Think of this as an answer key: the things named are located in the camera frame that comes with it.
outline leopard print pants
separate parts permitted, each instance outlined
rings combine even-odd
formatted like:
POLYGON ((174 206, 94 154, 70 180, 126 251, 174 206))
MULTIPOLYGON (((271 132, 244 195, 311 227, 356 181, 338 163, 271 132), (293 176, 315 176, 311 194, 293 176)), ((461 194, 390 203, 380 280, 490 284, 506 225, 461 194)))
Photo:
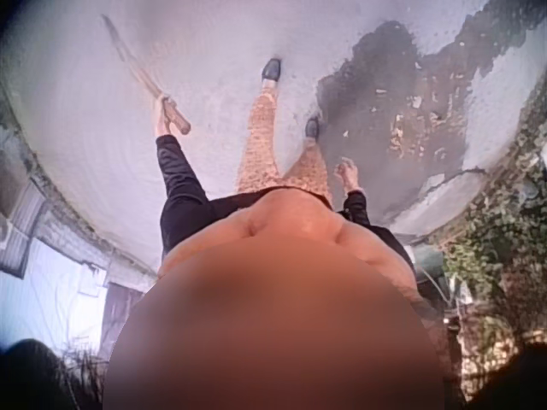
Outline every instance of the leopard print pants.
POLYGON ((325 160, 319 145, 306 138, 303 153, 281 177, 274 158, 274 123, 277 90, 263 88, 250 111, 247 147, 238 172, 238 193, 274 186, 291 186, 324 196, 332 204, 325 160))

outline wooden handle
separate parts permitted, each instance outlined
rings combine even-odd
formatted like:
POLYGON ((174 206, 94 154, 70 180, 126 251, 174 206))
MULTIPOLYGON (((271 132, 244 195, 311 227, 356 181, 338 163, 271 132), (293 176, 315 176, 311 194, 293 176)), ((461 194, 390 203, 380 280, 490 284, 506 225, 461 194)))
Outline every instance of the wooden handle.
POLYGON ((177 129, 180 131, 182 135, 186 135, 188 134, 188 132, 190 132, 191 130, 190 123, 180 113, 175 103, 170 101, 165 102, 165 114, 169 118, 169 120, 174 124, 174 126, 177 127, 177 129))

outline wet patch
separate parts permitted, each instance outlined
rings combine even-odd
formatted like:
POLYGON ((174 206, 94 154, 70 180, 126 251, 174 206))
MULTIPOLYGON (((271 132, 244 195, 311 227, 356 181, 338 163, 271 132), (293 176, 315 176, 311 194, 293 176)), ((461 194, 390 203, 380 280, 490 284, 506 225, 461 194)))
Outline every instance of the wet patch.
MULTIPOLYGON (((353 57, 318 84, 329 170, 356 161, 374 221, 386 224, 415 202, 429 178, 462 170, 471 82, 520 47, 545 18, 542 2, 491 0, 469 16, 455 41, 422 56, 406 27, 389 21, 365 35, 353 57)), ((343 192, 329 181, 335 204, 343 192)))

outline hand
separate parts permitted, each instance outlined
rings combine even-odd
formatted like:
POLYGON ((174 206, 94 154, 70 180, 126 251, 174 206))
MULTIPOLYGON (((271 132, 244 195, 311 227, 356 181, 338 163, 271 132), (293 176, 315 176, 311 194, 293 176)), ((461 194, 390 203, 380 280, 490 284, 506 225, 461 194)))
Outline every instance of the hand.
POLYGON ((156 124, 156 137, 170 134, 169 124, 171 121, 165 114, 165 103, 171 102, 171 98, 165 94, 161 94, 154 104, 154 121, 156 124))
POLYGON ((351 159, 343 157, 342 163, 334 169, 334 175, 342 181, 346 194, 353 190, 363 191, 363 188, 359 186, 359 170, 351 159))

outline concrete ground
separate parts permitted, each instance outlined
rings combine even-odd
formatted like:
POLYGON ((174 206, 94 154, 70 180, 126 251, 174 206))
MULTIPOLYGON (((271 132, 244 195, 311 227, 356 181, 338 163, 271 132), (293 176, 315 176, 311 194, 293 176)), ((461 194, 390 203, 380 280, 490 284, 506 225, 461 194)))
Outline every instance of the concrete ground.
POLYGON ((152 268, 165 200, 152 101, 101 14, 191 121, 181 142, 210 198, 233 193, 260 72, 280 56, 280 169, 320 112, 329 168, 353 158, 372 219, 408 235, 434 228, 413 223, 421 198, 458 194, 429 214, 438 225, 480 189, 547 66, 545 6, 532 0, 30 3, 0 55, 28 143, 97 233, 152 268))

